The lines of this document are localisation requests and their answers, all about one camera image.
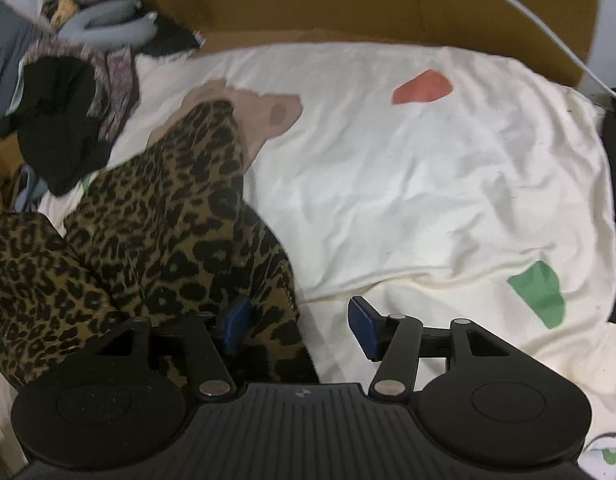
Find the mustard brown garment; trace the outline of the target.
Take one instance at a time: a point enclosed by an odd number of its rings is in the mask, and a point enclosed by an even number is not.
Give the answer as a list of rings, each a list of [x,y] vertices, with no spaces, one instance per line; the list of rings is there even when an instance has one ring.
[[[24,165],[18,136],[0,139],[0,215],[12,210],[21,185]]]

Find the brown cardboard box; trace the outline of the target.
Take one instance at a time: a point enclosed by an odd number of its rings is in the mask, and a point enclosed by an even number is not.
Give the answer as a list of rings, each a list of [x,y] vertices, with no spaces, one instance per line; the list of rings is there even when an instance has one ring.
[[[599,0],[140,0],[202,32],[265,39],[377,39],[517,58],[573,86]]]

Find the leopard print skirt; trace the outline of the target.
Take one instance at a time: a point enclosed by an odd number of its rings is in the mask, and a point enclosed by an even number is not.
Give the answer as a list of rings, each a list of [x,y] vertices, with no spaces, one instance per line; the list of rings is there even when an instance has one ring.
[[[233,107],[216,100],[98,176],[64,229],[2,214],[0,373],[21,388],[130,318],[166,325],[246,296],[246,379],[317,382],[291,263],[243,188]]]

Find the cream cartoon bed sheet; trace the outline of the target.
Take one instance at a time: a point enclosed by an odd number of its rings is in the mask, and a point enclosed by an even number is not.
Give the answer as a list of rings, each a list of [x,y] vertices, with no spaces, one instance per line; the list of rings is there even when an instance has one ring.
[[[596,112],[522,64],[457,49],[294,44],[137,64],[143,101],[112,151],[143,148],[197,84],[298,94],[305,114],[246,178],[294,261],[331,377],[367,375],[333,336],[341,297],[411,294],[433,321],[474,314],[555,363],[584,358],[616,400],[610,168]]]

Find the floral patterned garment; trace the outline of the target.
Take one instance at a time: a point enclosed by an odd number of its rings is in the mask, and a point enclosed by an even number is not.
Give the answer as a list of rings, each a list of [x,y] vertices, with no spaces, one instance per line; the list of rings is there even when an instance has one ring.
[[[104,51],[91,44],[79,44],[50,36],[36,40],[19,62],[18,80],[9,113],[16,110],[23,91],[29,87],[24,82],[23,70],[40,58],[76,58],[91,65],[95,90],[86,116],[102,121],[99,140],[114,143],[140,101],[132,49],[124,47],[116,51]]]

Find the grey plush toy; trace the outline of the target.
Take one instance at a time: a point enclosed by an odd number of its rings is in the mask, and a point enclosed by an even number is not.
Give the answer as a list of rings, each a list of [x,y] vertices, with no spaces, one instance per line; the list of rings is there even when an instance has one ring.
[[[138,49],[157,36],[157,14],[143,14],[140,0],[76,0],[76,3],[81,10],[58,28],[62,40],[117,50]]]

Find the light blue denim garment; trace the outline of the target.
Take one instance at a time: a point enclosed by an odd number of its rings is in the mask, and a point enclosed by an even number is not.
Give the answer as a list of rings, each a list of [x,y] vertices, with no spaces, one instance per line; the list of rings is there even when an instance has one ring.
[[[30,44],[41,36],[38,26],[0,1],[0,119],[12,102],[19,62]],[[19,193],[10,211],[35,211],[47,191],[47,184],[26,163],[21,168],[21,177]]]

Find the black garment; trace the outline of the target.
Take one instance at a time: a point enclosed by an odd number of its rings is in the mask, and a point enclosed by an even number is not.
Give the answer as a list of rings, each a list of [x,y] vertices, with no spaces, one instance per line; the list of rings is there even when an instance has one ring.
[[[0,119],[0,137],[15,133],[23,160],[56,196],[107,165],[111,144],[99,137],[102,118],[88,110],[94,68],[79,58],[44,56],[23,67],[21,101]]]

